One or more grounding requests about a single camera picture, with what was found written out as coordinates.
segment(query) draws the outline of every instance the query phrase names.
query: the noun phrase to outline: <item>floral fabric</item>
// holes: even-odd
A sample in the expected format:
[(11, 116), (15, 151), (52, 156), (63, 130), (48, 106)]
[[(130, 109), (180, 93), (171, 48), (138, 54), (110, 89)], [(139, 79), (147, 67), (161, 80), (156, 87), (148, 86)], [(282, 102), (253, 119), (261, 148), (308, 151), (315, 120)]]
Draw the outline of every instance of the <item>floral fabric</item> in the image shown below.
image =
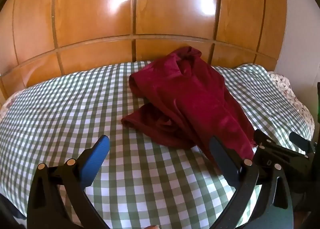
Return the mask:
[(6, 102), (4, 103), (4, 105), (1, 107), (0, 110), (0, 122), (3, 120), (4, 116), (7, 114), (8, 110), (10, 109), (10, 107), (12, 106), (12, 104), (14, 103), (14, 101), (16, 100), (16, 98), (24, 91), (17, 91), (15, 92), (13, 95), (11, 95)]
[(311, 134), (315, 130), (315, 121), (308, 110), (308, 108), (302, 104), (295, 96), (294, 92), (291, 89), (289, 79), (283, 75), (276, 74), (275, 72), (268, 72), (268, 75), (278, 90), (284, 95), (284, 97), (295, 107), (300, 116), (304, 119), (307, 126), (310, 129)]

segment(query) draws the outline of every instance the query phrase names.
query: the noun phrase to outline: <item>wooden headboard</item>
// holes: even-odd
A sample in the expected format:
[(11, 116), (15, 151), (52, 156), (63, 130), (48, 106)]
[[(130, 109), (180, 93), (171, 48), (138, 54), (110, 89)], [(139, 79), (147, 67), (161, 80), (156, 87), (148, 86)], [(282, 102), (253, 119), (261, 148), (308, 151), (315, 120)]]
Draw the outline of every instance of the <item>wooden headboard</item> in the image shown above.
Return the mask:
[(53, 77), (191, 45), (211, 65), (273, 70), (286, 0), (7, 0), (0, 11), (5, 96)]

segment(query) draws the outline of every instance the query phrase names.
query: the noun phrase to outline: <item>white wall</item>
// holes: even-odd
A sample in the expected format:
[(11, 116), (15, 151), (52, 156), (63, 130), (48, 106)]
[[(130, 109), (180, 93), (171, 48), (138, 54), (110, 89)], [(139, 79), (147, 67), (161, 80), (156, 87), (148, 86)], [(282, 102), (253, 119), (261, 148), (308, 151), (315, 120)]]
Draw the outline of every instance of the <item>white wall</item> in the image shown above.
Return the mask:
[(286, 76), (298, 99), (310, 110), (316, 123), (320, 82), (320, 9), (315, 0), (287, 0), (284, 41), (276, 72)]

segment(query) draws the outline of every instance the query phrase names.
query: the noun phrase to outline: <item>green and white checkered blanket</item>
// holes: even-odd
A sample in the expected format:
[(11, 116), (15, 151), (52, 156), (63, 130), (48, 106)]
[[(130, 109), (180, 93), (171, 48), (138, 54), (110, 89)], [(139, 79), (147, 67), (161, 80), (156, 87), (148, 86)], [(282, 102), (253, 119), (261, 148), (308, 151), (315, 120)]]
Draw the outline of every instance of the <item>green and white checkered blanket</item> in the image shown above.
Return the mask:
[[(148, 62), (124, 63), (69, 74), (23, 91), (0, 123), (0, 189), (26, 215), (33, 173), (77, 158), (106, 134), (110, 152), (85, 192), (111, 228), (209, 228), (234, 189), (217, 176), (197, 147), (176, 150), (153, 143), (120, 120), (144, 104), (128, 80)], [(260, 66), (215, 67), (254, 128), (298, 150), (288, 136), (311, 139), (310, 130)], [(242, 223), (259, 194), (256, 187)], [(67, 211), (77, 217), (65, 190)]]

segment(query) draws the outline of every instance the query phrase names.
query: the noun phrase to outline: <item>bed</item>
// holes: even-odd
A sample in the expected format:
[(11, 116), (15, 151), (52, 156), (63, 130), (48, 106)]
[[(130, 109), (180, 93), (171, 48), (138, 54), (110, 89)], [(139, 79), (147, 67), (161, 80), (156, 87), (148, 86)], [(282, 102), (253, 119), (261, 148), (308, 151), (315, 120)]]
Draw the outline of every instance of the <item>bed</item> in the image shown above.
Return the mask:
[(0, 11), (0, 90), (9, 98), (0, 112), (1, 193), (26, 215), (35, 167), (77, 158), (106, 134), (110, 153), (86, 194), (110, 227), (208, 228), (234, 189), (197, 147), (160, 146), (121, 125), (145, 103), (128, 77), (190, 45), (225, 77), (254, 128), (298, 151), (288, 135), (311, 139), (313, 119), (284, 77), (267, 72), (285, 22), (286, 0), (7, 0)]
[[(15, 96), (0, 123), (0, 188), (24, 215), (39, 163), (55, 166), (77, 158), (106, 134), (110, 153), (85, 192), (110, 227), (208, 228), (213, 224), (234, 188), (199, 149), (161, 146), (121, 125), (123, 116), (144, 104), (132, 95), (128, 78), (148, 63), (69, 74)], [(225, 77), (227, 88), (255, 129), (295, 151), (300, 149), (289, 141), (291, 131), (311, 139), (313, 130), (263, 67), (215, 69)], [(250, 217), (259, 190), (257, 186), (241, 223)], [(60, 192), (68, 214), (79, 222), (62, 187)]]

